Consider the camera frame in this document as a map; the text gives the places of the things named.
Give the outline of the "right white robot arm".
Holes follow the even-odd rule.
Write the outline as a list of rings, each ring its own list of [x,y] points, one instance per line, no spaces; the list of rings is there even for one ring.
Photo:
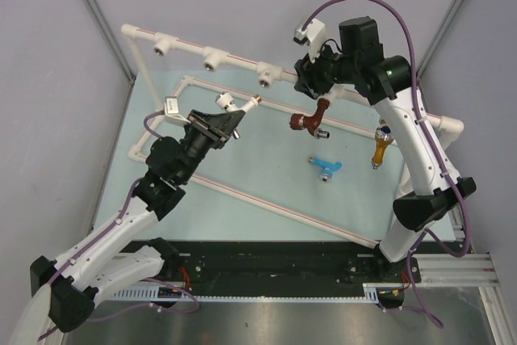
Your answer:
[[[461,176],[448,160],[429,123],[421,94],[412,87],[409,62],[402,56],[384,55],[376,21],[350,19],[338,29],[338,52],[326,43],[326,26],[321,21],[303,21],[295,30],[294,41],[306,45],[308,52],[295,64],[294,88],[317,100],[317,110],[312,116],[292,116],[290,126],[321,137],[323,112],[337,99],[339,84],[352,85],[385,121],[412,184],[409,193],[393,202],[396,220],[376,246],[380,256],[372,261],[374,275],[391,281],[401,273],[401,260],[424,230],[463,203],[477,185],[473,178]]]

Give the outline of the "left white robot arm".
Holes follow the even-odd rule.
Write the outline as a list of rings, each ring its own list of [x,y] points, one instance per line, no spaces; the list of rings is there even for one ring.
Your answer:
[[[233,137],[246,111],[209,114],[191,111],[183,119],[183,137],[158,137],[145,160],[147,171],[128,189],[119,210],[100,227],[55,259],[41,255],[30,266],[32,299],[41,297],[40,314],[53,328],[36,333],[40,341],[55,331],[68,333],[86,322],[108,295],[156,275],[169,280],[179,261],[165,242],[144,246],[120,265],[112,259],[144,229],[169,215],[212,149]]]

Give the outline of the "white water faucet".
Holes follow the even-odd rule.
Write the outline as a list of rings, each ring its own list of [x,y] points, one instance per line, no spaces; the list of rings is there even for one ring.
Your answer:
[[[243,105],[238,106],[235,103],[233,96],[229,92],[225,92],[217,96],[217,98],[215,99],[215,103],[219,108],[228,113],[234,111],[244,111],[245,113],[247,113],[251,109],[258,107],[262,100],[263,99],[260,95],[255,95],[251,97]]]

